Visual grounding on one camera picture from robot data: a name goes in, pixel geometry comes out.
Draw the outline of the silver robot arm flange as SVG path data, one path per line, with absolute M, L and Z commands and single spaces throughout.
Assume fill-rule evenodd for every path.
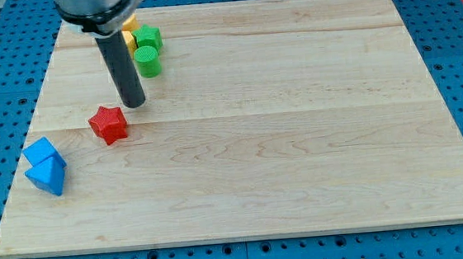
M 120 31 L 144 0 L 54 0 L 60 17 L 80 33 L 107 38 Z

